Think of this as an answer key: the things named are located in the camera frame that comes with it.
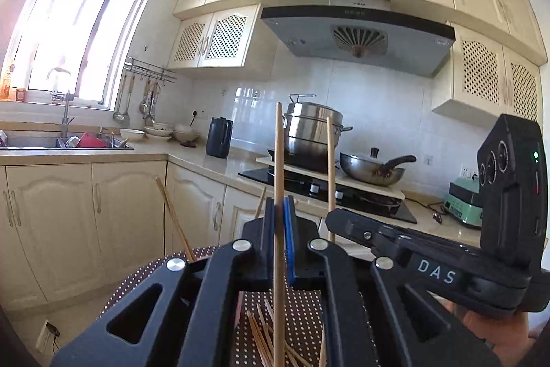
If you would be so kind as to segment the person right hand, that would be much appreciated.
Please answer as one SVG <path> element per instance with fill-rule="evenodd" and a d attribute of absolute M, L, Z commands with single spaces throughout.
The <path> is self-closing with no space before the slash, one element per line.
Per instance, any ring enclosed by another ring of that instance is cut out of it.
<path fill-rule="evenodd" d="M 535 343 L 529 337 L 528 315 L 523 312 L 493 320 L 467 310 L 460 321 L 476 337 L 493 344 L 492 351 L 503 366 L 516 366 Z"/>

